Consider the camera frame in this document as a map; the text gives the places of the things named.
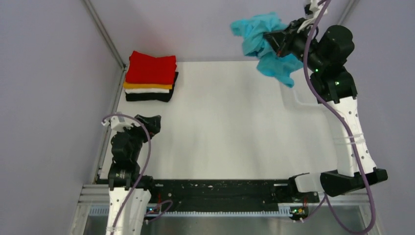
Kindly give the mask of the turquoise t shirt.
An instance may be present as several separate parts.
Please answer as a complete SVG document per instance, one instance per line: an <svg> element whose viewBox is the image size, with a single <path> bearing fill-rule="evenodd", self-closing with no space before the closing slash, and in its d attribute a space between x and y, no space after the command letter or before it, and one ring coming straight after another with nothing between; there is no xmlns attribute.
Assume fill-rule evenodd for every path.
<svg viewBox="0 0 415 235"><path fill-rule="evenodd" d="M257 70L264 76L273 77L288 88L294 87L291 73L302 69L303 63L294 55L279 57L265 40L264 33L284 30L287 27L275 12L236 20L230 24L234 36L243 38L244 56L258 59Z"/></svg>

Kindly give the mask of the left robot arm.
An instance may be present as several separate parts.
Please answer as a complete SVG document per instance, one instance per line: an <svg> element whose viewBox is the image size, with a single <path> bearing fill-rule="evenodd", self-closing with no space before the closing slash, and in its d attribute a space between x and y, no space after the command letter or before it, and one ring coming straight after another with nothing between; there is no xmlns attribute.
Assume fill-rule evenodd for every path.
<svg viewBox="0 0 415 235"><path fill-rule="evenodd" d="M155 200L157 189L153 178L145 176L151 156L151 149L143 167L138 157L145 143L161 130L161 116L134 117L122 113L107 115L102 125L115 131L111 138L112 163L108 173L110 211L106 234L138 235L141 231L144 214L149 202Z"/></svg>

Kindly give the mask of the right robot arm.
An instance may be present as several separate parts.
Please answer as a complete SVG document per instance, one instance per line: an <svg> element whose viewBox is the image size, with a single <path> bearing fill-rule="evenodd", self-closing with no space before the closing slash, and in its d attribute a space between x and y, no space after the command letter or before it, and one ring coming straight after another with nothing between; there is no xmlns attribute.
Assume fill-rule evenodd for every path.
<svg viewBox="0 0 415 235"><path fill-rule="evenodd" d="M316 93L348 124L349 134L339 119L319 101L335 144L337 168L322 172L320 184L331 197L365 188L363 177L374 185L388 179L370 156L357 111L357 88L344 64L355 48L353 35L341 25L332 25L317 41L312 39L307 67Z"/></svg>

